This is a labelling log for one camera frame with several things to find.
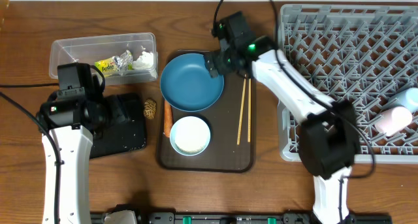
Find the pink plastic cup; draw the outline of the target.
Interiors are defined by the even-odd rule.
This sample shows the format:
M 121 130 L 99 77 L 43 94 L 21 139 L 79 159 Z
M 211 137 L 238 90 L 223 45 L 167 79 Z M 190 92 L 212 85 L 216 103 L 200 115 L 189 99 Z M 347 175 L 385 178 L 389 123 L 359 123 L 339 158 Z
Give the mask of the pink plastic cup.
M 393 136 L 412 122 L 412 113 L 403 106 L 396 106 L 379 115 L 375 128 L 379 133 Z

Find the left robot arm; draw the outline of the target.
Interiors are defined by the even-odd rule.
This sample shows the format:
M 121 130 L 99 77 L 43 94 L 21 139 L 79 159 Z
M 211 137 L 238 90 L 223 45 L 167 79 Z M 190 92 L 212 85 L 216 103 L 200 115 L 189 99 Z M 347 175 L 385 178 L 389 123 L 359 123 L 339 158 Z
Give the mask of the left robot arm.
M 105 77 L 95 66 L 57 68 L 59 89 L 41 104 L 37 119 L 46 158 L 43 223 L 91 223 L 89 155 L 95 133 L 129 120 L 119 97 L 104 97 Z

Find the light blue rice bowl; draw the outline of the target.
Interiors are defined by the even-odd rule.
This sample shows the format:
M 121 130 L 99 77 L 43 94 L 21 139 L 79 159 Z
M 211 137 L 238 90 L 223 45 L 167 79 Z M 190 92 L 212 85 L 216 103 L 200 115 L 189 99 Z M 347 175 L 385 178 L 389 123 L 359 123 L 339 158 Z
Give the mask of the light blue rice bowl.
M 186 116 L 172 126 L 169 139 L 172 148 L 180 155 L 195 156 L 208 147 L 211 131 L 201 118 Z

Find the yellow foil snack wrapper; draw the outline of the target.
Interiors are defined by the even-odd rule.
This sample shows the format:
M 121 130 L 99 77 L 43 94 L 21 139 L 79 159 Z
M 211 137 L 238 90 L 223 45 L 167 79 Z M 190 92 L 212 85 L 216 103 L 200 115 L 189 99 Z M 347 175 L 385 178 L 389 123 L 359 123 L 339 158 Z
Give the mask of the yellow foil snack wrapper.
M 95 66 L 104 74 L 105 77 L 115 74 L 121 74 L 132 70 L 133 55 L 126 50 L 120 56 L 112 56 L 108 59 L 95 62 Z

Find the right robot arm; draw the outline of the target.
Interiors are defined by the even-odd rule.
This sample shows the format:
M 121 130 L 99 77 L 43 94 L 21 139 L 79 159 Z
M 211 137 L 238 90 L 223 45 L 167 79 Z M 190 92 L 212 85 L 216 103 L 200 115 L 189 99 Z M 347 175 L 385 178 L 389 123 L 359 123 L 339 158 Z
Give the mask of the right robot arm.
M 212 36 L 220 49 L 204 55 L 210 76 L 244 71 L 279 99 L 299 126 L 298 156 L 313 176 L 315 220 L 347 223 L 347 182 L 360 149 L 353 105 L 313 87 L 274 39 L 255 35 L 241 12 L 215 20 Z

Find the dark blue plate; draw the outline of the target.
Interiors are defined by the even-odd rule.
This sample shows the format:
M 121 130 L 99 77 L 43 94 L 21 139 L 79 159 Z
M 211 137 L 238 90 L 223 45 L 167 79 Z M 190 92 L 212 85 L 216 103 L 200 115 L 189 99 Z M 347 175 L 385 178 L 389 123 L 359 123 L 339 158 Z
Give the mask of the dark blue plate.
M 211 107 L 222 95 L 224 77 L 212 78 L 199 53 L 179 55 L 170 60 L 160 78 L 164 99 L 174 108 L 198 112 Z

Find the white tissue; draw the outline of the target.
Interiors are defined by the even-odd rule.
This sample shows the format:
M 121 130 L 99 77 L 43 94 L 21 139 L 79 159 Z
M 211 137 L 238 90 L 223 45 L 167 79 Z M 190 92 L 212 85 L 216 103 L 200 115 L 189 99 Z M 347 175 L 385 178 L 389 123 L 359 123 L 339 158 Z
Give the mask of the white tissue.
M 132 62 L 132 68 L 134 70 L 150 69 L 154 65 L 153 52 L 143 51 L 137 60 Z

